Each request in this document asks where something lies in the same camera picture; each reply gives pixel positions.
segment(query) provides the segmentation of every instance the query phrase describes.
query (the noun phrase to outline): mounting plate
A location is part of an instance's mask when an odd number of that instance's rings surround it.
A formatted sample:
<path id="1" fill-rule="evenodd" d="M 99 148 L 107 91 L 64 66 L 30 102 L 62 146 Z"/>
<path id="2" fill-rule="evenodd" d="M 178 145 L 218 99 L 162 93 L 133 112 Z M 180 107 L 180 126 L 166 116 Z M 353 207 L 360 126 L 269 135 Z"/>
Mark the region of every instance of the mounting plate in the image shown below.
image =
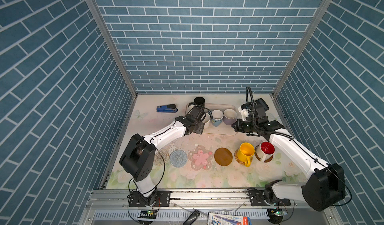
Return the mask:
<path id="1" fill-rule="evenodd" d="M 132 191 L 131 200 L 129 201 L 129 207 L 145 207 L 145 204 L 141 203 L 139 198 L 140 198 L 139 192 Z M 170 191 L 157 191 L 155 204 L 153 205 L 155 208 L 159 206 L 159 198 L 160 198 L 161 207 L 169 207 Z"/>
<path id="2" fill-rule="evenodd" d="M 263 196 L 264 189 L 255 189 L 255 190 L 249 190 L 248 193 L 250 194 L 250 201 L 252 207 L 257 206 L 271 206 L 270 204 L 266 203 Z M 281 205 L 290 206 L 291 201 L 289 199 L 279 199 Z"/>

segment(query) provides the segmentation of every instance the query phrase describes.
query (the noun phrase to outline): brown round coaster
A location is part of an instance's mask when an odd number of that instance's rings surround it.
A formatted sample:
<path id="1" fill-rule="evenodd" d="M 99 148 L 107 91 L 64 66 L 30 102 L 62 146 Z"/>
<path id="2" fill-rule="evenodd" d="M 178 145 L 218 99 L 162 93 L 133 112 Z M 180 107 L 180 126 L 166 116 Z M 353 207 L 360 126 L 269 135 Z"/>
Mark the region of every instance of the brown round coaster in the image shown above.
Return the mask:
<path id="1" fill-rule="evenodd" d="M 257 160 L 260 161 L 260 157 L 256 154 L 256 149 L 258 146 L 255 147 L 255 157 L 257 158 Z M 265 160 L 264 162 L 270 162 L 272 160 L 272 158 L 273 158 L 273 155 L 270 158 L 268 158 L 267 160 Z"/>
<path id="2" fill-rule="evenodd" d="M 231 164 L 232 159 L 232 152 L 229 151 L 227 148 L 220 147 L 215 151 L 215 161 L 220 166 L 228 166 L 229 164 Z"/>
<path id="3" fill-rule="evenodd" d="M 245 166 L 245 162 L 240 161 L 239 158 L 237 157 L 237 151 L 238 151 L 238 150 L 239 150 L 239 149 L 236 149 L 236 151 L 235 151 L 235 160 L 236 160 L 239 164 Z"/>
<path id="4" fill-rule="evenodd" d="M 164 148 L 161 148 L 159 151 L 164 158 L 164 162 L 167 163 L 169 161 L 168 151 Z M 155 159 L 153 160 L 153 163 L 157 166 L 163 165 L 163 159 L 161 159 L 161 155 L 159 154 L 159 152 L 156 151 Z"/>

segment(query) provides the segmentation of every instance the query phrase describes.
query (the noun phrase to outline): blue patterned mug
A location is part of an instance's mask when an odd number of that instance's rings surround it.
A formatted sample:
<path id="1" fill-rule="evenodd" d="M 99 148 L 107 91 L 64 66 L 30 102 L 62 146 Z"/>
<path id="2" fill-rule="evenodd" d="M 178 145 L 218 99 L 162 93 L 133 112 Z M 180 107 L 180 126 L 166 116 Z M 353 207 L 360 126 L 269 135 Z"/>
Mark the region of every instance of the blue patterned mug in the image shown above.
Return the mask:
<path id="1" fill-rule="evenodd" d="M 212 124 L 217 127 L 223 121 L 224 114 L 220 110 L 212 111 Z"/>

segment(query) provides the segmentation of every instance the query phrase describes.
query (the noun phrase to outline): blue brick wall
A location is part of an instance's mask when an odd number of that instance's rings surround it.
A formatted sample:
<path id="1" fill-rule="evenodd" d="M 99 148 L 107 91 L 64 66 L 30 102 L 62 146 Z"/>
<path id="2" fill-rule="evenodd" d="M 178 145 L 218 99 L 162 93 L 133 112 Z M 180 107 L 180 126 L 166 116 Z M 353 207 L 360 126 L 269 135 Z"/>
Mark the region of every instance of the blue brick wall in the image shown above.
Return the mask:
<path id="1" fill-rule="evenodd" d="M 138 93 L 271 93 L 321 0 L 96 0 Z"/>
<path id="2" fill-rule="evenodd" d="M 0 0 L 0 224 L 73 224 L 132 99 L 84 0 Z"/>
<path id="3" fill-rule="evenodd" d="M 383 224 L 383 19 L 384 0 L 333 0 L 278 94 L 294 135 L 344 168 L 345 224 Z"/>

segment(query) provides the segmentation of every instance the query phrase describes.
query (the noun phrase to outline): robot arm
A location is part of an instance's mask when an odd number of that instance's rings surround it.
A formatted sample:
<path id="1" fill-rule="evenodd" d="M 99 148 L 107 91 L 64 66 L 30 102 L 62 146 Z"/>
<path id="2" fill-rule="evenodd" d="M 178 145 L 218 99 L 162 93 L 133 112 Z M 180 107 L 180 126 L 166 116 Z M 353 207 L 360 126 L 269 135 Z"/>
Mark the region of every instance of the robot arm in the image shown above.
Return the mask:
<path id="1" fill-rule="evenodd" d="M 278 121 L 268 121 L 269 109 L 262 100 L 253 100 L 239 107 L 242 119 L 232 127 L 247 136 L 263 136 L 280 148 L 305 174 L 308 181 L 303 185 L 287 184 L 281 180 L 265 186 L 264 199 L 269 204 L 279 199 L 306 201 L 314 210 L 322 211 L 345 198 L 344 170 L 338 164 L 329 164 L 299 141 L 294 139 Z"/>
<path id="2" fill-rule="evenodd" d="M 153 204 L 156 196 L 156 186 L 149 176 L 156 150 L 192 132 L 202 134 L 205 116 L 205 112 L 195 106 L 187 115 L 176 117 L 174 122 L 157 132 L 131 137 L 119 162 L 132 175 L 144 204 Z"/>

